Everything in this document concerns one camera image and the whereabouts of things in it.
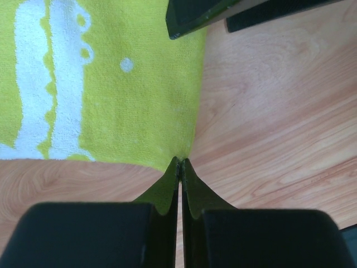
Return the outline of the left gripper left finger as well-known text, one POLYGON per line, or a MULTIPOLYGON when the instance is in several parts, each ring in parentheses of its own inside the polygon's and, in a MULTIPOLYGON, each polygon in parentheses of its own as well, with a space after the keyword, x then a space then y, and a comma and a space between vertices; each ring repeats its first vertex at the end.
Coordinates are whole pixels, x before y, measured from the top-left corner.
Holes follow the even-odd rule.
POLYGON ((179 160, 131 202, 47 202, 19 220, 2 267, 174 267, 179 160))

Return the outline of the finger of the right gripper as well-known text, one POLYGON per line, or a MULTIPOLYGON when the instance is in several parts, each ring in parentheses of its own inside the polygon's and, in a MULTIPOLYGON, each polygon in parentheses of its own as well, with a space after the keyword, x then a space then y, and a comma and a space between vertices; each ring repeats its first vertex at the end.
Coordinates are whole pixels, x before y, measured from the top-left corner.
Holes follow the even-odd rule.
POLYGON ((226 19, 229 33, 335 3, 335 0, 272 0, 238 12, 226 19))
POLYGON ((169 38, 175 40, 205 27, 238 3, 230 0, 169 0, 166 12, 169 38))

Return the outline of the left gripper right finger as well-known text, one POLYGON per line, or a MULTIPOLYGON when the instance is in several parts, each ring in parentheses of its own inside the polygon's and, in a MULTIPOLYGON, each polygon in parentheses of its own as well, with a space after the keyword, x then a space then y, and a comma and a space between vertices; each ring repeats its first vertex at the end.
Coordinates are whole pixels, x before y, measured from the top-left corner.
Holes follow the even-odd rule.
POLYGON ((182 162, 186 267, 355 267, 336 223, 314 209, 242 209, 182 162))

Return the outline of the yellow-green crocodile towel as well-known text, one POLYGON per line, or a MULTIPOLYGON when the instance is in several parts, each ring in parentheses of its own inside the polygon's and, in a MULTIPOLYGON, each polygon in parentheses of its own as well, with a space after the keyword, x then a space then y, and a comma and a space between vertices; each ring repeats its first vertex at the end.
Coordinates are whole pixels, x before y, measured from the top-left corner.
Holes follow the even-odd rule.
POLYGON ((167 5, 2 1, 1 159, 188 157, 206 32, 171 40, 167 5))

